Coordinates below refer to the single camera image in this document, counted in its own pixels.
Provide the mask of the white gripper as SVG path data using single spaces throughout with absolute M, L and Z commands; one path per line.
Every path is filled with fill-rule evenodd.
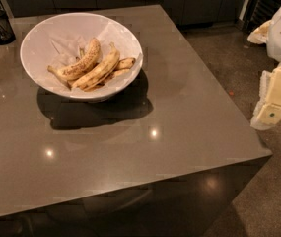
M 247 40 L 267 45 L 269 57 L 281 62 L 281 7 L 268 20 L 252 31 Z M 281 120 L 281 63 L 272 71 L 263 71 L 260 77 L 259 101 L 253 111 L 250 126 L 267 130 Z

